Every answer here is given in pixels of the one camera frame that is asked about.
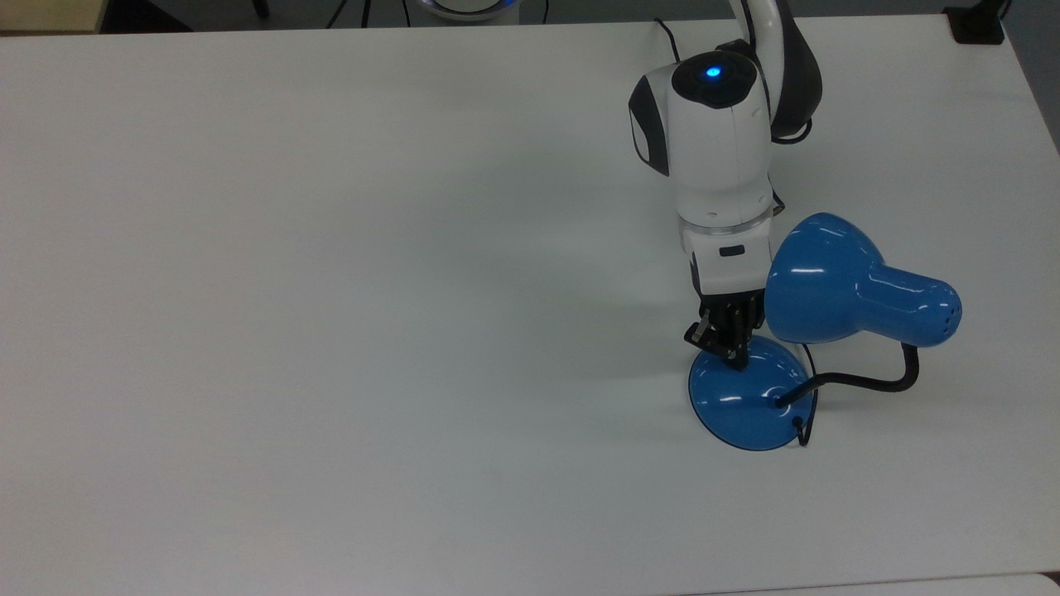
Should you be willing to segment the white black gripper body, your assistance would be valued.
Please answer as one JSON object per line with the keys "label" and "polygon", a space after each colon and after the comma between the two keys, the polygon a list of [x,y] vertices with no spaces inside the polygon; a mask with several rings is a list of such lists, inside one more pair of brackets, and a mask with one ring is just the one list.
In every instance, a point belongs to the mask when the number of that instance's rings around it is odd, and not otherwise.
{"label": "white black gripper body", "polygon": [[690,334],[749,334],[764,325],[764,287],[772,265],[772,225],[708,228],[682,223],[700,313]]}

